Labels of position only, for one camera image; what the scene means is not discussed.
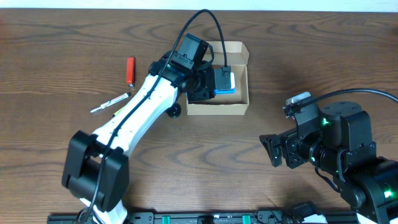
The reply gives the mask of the brown cardboard box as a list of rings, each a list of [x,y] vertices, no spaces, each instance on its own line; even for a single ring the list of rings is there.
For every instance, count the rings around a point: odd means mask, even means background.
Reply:
[[[210,100],[187,102],[188,115],[244,115],[249,107],[249,51],[241,41],[226,41],[228,65],[234,73],[235,92],[217,94]]]

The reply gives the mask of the black correction tape dispenser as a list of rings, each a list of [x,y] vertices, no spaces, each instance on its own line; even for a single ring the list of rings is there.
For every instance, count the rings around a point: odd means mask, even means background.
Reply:
[[[181,114],[181,106],[178,103],[174,103],[170,108],[165,110],[170,118],[178,118]]]

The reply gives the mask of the red stapler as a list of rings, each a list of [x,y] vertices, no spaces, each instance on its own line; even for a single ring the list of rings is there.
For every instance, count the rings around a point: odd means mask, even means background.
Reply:
[[[134,87],[134,85],[135,85],[134,72],[135,72],[135,58],[128,57],[127,64],[126,64],[126,83],[130,87]]]

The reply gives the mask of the yellow highlighter with dark cap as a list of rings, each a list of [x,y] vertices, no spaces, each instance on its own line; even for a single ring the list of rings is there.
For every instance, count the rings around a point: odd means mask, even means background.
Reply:
[[[122,109],[124,109],[124,106],[123,106],[121,109],[117,110],[117,111],[113,114],[113,117],[115,117],[116,115],[118,115]]]

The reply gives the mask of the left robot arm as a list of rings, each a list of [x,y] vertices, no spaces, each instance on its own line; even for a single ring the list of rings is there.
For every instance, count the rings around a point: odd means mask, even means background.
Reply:
[[[204,59],[210,51],[211,60]],[[86,207],[75,223],[124,223],[122,198],[129,185],[129,157],[137,143],[163,113],[178,117],[179,96],[210,100],[222,90],[234,90],[231,66],[212,66],[213,47],[187,34],[182,46],[165,53],[149,67],[142,87],[122,110],[92,134],[78,131],[71,138],[62,185]]]

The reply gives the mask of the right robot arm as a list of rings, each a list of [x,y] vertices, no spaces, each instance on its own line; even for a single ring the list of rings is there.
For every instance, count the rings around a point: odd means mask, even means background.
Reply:
[[[332,175],[329,185],[358,214],[376,223],[397,220],[397,161],[377,156],[371,119],[357,103],[319,107],[312,96],[287,100],[296,127],[259,137],[274,167],[307,162]]]

